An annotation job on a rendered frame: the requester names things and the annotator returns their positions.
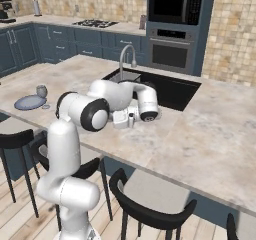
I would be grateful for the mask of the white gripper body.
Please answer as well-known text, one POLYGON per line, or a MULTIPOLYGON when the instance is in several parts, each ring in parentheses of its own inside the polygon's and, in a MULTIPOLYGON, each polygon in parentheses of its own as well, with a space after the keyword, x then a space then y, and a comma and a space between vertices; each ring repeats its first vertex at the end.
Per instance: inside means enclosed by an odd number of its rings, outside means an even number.
POLYGON ((113 113, 113 124, 116 129, 132 128, 134 122, 134 114, 129 113, 127 110, 113 113))

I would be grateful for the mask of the clear wine glass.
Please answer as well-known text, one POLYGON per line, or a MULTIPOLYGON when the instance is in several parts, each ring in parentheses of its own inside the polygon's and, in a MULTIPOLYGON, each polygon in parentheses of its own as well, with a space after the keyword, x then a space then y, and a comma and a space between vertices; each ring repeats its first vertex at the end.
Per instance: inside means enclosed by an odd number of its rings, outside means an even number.
MULTIPOLYGON (((36 94, 40 98, 42 98, 44 100, 47 100, 48 90, 47 90, 46 86, 45 85, 38 85, 36 87, 36 94)), ((42 108, 43 109, 49 109, 50 105, 47 102, 45 102, 44 105, 42 106, 42 108)))

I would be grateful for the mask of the blue-grey round plate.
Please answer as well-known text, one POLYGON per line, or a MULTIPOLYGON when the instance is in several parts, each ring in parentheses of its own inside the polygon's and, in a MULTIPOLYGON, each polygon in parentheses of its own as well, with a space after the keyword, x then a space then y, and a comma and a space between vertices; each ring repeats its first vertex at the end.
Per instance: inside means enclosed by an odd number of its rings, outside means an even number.
POLYGON ((38 95, 28 95, 17 100, 14 107, 22 111, 33 110, 44 105, 46 101, 46 98, 41 98, 38 95))

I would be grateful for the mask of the black sink basin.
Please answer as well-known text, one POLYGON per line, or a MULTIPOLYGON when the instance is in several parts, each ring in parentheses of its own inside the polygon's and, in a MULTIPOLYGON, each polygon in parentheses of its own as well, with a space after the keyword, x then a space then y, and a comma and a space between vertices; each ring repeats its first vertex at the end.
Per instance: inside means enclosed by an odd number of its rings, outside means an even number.
POLYGON ((158 104, 177 111, 187 107, 201 86, 198 82, 128 68, 123 69, 123 79, 153 85, 157 91, 158 104))

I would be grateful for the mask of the silver curved tap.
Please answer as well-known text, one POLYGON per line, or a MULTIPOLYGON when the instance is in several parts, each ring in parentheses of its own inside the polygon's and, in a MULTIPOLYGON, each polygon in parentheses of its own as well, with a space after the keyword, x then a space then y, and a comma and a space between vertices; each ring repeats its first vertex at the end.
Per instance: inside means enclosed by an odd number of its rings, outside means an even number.
POLYGON ((120 80, 121 81, 123 80, 123 60, 124 60, 124 55, 125 55, 125 52, 127 51, 128 48, 132 49, 132 56, 133 57, 132 57, 131 67, 132 68, 136 68, 136 66, 137 66, 135 49, 134 49, 132 44, 127 44, 123 48, 123 50, 121 51, 120 60, 119 60, 120 80))

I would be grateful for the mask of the steel built-in oven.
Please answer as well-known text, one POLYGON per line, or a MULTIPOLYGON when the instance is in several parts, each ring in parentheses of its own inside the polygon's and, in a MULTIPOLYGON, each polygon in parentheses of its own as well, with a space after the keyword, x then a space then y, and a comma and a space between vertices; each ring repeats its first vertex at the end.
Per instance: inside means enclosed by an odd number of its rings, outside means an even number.
POLYGON ((192 73, 194 32, 151 28, 148 44, 150 67, 183 74, 192 73))

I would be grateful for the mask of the blue lower cupboard run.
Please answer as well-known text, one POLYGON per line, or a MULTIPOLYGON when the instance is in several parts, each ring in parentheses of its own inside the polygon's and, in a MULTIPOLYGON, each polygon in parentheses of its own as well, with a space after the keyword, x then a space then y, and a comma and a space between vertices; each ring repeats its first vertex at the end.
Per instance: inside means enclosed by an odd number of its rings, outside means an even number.
POLYGON ((35 65, 57 64, 75 55, 118 61, 132 44, 138 65, 146 64, 146 37, 59 25, 25 23, 0 29, 0 78, 35 65))

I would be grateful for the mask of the black gas hob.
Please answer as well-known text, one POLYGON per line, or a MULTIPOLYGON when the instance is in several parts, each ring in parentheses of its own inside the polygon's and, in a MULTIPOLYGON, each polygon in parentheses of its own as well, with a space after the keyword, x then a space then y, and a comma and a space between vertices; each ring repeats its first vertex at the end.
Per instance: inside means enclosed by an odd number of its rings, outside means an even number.
POLYGON ((85 19, 83 21, 78 21, 72 23, 73 25, 85 26, 85 27, 96 27, 96 28, 107 28, 113 25, 118 24, 119 22, 115 21, 104 21, 104 20, 96 20, 96 19, 85 19))

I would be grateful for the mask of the blue island base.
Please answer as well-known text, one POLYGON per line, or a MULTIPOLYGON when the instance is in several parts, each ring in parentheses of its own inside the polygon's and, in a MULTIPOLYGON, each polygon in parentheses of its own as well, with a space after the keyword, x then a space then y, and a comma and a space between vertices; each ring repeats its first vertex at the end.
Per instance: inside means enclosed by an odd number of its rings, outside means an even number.
MULTIPOLYGON (((37 129, 33 125, 30 125, 18 119, 9 117, 4 113, 0 113, 1 133, 7 134, 8 132, 8 134, 12 134, 12 133, 20 132, 30 128, 34 129, 35 132, 40 133, 42 131, 42 129, 41 130, 37 129)), ((7 167, 9 170, 10 178, 13 182, 16 182, 22 176, 24 176, 18 151, 16 149, 10 149, 10 150, 4 150, 4 151, 5 151, 7 167)), ((29 155, 29 150, 26 147, 24 147, 23 152, 25 156, 25 161, 27 163, 27 168, 28 169, 33 168, 33 163, 29 155)), ((86 162, 87 160, 90 161, 94 159, 94 157, 99 156, 99 154, 96 154, 97 152, 96 151, 94 152, 93 150, 89 150, 85 152, 86 152, 85 154, 86 156, 85 158, 83 158, 85 160, 82 160, 85 162, 82 162, 82 163, 87 163, 86 162)), ((128 179, 134 174, 134 172, 136 172, 135 168, 107 156, 104 157, 104 163, 106 166, 106 173, 108 176, 112 176, 113 173, 120 167, 122 167, 125 170, 125 173, 128 179)), ((195 215, 199 216, 200 218, 206 219, 207 221, 212 222, 222 228, 226 228, 226 220, 227 220, 228 213, 232 213, 235 220, 237 234, 239 235, 238 238, 245 240, 246 236, 242 236, 243 234, 244 235, 252 234, 252 236, 248 236, 249 240, 250 239, 253 240, 254 237, 256 239, 256 233, 249 233, 249 230, 250 232, 256 232, 256 217, 251 216, 247 213, 242 213, 241 211, 235 210, 231 207, 228 207, 221 203, 210 200, 194 192, 190 192, 187 201, 191 201, 192 199, 197 200, 197 206, 194 212, 195 215)))

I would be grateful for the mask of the black built-in microwave oven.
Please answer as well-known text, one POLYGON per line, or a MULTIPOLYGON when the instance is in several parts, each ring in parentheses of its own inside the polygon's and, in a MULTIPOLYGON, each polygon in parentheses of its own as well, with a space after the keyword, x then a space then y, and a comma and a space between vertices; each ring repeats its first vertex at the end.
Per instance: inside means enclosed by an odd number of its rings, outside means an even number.
POLYGON ((197 25, 202 0, 148 0, 150 22, 197 25))

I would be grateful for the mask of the blue tall oven cabinet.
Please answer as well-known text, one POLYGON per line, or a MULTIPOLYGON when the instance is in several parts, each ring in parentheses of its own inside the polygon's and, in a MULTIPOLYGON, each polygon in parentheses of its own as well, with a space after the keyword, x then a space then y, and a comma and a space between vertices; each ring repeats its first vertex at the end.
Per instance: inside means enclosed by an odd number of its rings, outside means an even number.
POLYGON ((199 22, 197 25, 185 25, 185 24, 171 24, 150 22, 148 20, 148 5, 147 4, 147 23, 146 23, 146 39, 148 50, 148 65, 149 65, 149 30, 151 28, 170 29, 170 30, 188 30, 195 33, 195 46, 193 51, 193 68, 192 73, 187 75, 200 76, 202 72, 206 42, 208 37, 208 31, 210 26, 210 19, 212 14, 214 0, 202 0, 199 22))

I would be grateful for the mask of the black coffee machine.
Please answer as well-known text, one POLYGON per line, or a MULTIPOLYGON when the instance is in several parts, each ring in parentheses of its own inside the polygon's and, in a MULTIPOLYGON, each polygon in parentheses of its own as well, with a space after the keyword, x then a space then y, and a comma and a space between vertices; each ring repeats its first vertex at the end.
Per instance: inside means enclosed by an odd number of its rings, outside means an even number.
POLYGON ((14 23, 16 21, 15 18, 8 16, 7 11, 11 8, 12 4, 10 2, 0 2, 0 23, 14 23))

